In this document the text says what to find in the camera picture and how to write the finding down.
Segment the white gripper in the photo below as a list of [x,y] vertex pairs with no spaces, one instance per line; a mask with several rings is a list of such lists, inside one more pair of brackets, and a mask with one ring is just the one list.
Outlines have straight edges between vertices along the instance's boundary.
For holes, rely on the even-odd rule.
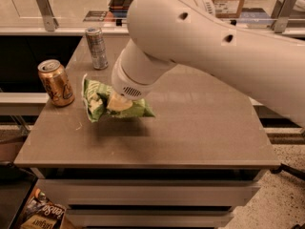
[[121,112],[132,106],[132,100],[144,98],[153,88],[158,76],[158,62],[151,57],[127,60],[122,55],[112,69],[112,88],[107,108]]

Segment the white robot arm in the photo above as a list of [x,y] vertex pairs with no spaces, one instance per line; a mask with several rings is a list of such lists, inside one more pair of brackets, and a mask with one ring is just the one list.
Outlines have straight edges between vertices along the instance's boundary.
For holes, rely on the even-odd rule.
[[112,68],[112,87],[132,100],[177,64],[208,73],[305,127],[305,44],[245,30],[208,12],[211,0],[133,0],[130,40]]

